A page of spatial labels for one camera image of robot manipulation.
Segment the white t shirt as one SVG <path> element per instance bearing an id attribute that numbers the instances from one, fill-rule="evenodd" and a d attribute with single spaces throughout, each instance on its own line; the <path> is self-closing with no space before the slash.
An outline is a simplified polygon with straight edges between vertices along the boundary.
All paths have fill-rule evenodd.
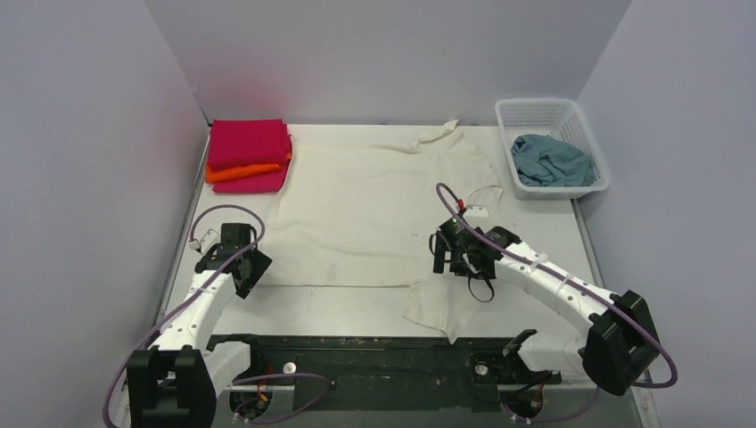
<path id="1" fill-rule="evenodd" d="M 263 284 L 399 287 L 404 317 L 454 342 L 480 309 L 462 278 L 432 273 L 430 236 L 449 217 L 448 185 L 498 215 L 503 189 L 483 151 L 453 121 L 417 136 L 295 132 L 283 189 L 265 219 Z"/>

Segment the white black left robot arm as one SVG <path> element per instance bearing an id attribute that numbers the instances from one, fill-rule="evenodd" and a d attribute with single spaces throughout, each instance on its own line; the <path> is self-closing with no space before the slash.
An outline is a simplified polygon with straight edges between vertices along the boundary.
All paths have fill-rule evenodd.
<path id="1" fill-rule="evenodd" d="M 128 415 L 133 427 L 209 427 L 219 393 L 234 377 L 255 383 L 266 359 L 245 342 L 218 350 L 207 346 L 226 306 L 244 300 L 272 260 L 258 244 L 266 229 L 225 223 L 217 242 L 203 251 L 185 299 L 160 330 L 125 364 Z"/>

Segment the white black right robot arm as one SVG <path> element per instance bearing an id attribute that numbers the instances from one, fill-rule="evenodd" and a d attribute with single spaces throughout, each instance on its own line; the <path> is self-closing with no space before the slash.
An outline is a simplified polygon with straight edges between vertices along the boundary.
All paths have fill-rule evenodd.
<path id="1" fill-rule="evenodd" d="M 660 354 L 650 310 L 640 295 L 619 295 L 583 281 L 501 226 L 483 232 L 451 218 L 436 229 L 433 254 L 434 273 L 481 280 L 488 287 L 500 280 L 576 330 L 560 336 L 525 329 L 515 336 L 503 349 L 505 373 L 515 382 L 541 372 L 573 373 L 621 396 Z"/>

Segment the magenta folded shirt bottom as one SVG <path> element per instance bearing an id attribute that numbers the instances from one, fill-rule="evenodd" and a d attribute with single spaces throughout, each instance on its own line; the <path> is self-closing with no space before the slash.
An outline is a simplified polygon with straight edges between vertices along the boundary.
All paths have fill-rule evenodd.
<path id="1" fill-rule="evenodd" d="M 212 184 L 212 190 L 221 194 L 278 193 L 284 186 L 288 169 L 289 165 L 273 173 L 215 183 Z"/>

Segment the magenta folded shirt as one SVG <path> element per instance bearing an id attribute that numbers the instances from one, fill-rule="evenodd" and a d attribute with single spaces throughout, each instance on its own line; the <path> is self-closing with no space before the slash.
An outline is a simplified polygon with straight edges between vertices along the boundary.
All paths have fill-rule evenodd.
<path id="1" fill-rule="evenodd" d="M 208 165 L 214 170 L 287 161 L 292 148 L 281 119 L 215 120 Z"/>
<path id="2" fill-rule="evenodd" d="M 212 190 L 221 194 L 278 193 L 284 186 L 288 169 L 289 165 L 273 173 L 215 183 L 212 184 Z"/>

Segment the orange folded shirt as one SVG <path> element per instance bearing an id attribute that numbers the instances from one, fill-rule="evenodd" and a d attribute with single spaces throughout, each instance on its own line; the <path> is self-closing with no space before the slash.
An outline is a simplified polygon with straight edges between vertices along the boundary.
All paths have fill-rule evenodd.
<path id="1" fill-rule="evenodd" d="M 206 183 L 215 184 L 226 181 L 243 179 L 257 175 L 277 172 L 288 165 L 292 159 L 292 153 L 286 153 L 283 162 L 277 163 L 260 163 L 246 166 L 232 167 L 229 169 L 213 169 L 209 165 L 205 166 L 204 180 Z"/>

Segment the teal crumpled shirt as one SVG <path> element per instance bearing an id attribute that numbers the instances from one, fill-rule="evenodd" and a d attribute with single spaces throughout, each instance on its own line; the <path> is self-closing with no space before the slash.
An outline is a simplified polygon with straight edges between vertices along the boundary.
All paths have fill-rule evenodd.
<path id="1" fill-rule="evenodd" d="M 517 177 L 526 186 L 580 187 L 596 181 L 592 158 L 551 136 L 518 136 L 510 153 Z"/>

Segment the magenta folded shirt top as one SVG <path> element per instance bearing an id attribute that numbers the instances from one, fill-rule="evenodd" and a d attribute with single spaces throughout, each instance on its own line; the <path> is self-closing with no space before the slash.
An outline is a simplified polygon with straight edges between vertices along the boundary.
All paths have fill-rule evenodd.
<path id="1" fill-rule="evenodd" d="M 214 170 L 287 161 L 292 148 L 281 119 L 215 120 L 208 165 Z"/>

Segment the white plastic basket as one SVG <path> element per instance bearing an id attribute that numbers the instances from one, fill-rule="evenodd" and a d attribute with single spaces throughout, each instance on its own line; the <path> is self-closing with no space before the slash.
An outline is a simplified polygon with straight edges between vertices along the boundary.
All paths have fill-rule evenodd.
<path id="1" fill-rule="evenodd" d="M 495 113 L 518 199 L 578 199 L 609 187 L 604 156 L 574 101 L 505 99 Z"/>

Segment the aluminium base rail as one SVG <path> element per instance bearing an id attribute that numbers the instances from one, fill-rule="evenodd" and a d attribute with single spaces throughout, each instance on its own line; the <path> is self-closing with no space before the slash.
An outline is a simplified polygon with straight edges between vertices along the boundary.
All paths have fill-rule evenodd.
<path id="1" fill-rule="evenodd" d="M 210 357 L 216 351 L 230 350 L 221 345 L 242 345 L 250 363 L 231 369 L 233 381 L 261 376 L 293 363 L 293 373 L 314 373 L 331 379 L 345 376 L 390 377 L 426 375 L 430 377 L 462 376 L 477 385 L 558 384 L 567 368 L 533 371 L 526 367 L 514 350 L 504 355 L 504 342 L 494 339 L 442 343 L 421 338 L 336 338 L 227 335 L 212 336 L 205 371 L 210 378 Z M 600 389 L 621 396 L 634 384 L 659 353 L 651 345 L 634 347 L 630 352 L 609 350 L 603 345 L 596 351 L 579 348 L 578 368 Z M 137 350 L 126 366 L 126 385 L 137 391 L 156 392 L 170 373 L 177 373 L 177 353 L 181 351 Z"/>

